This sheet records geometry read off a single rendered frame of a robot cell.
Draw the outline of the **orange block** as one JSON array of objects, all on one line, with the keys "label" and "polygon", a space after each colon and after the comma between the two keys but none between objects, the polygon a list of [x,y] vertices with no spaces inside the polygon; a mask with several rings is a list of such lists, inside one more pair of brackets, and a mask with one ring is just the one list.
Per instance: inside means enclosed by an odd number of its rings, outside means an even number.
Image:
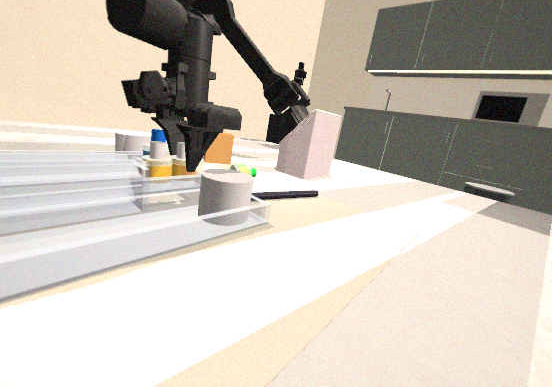
[{"label": "orange block", "polygon": [[219,133],[204,155],[208,163],[231,164],[234,135]]}]

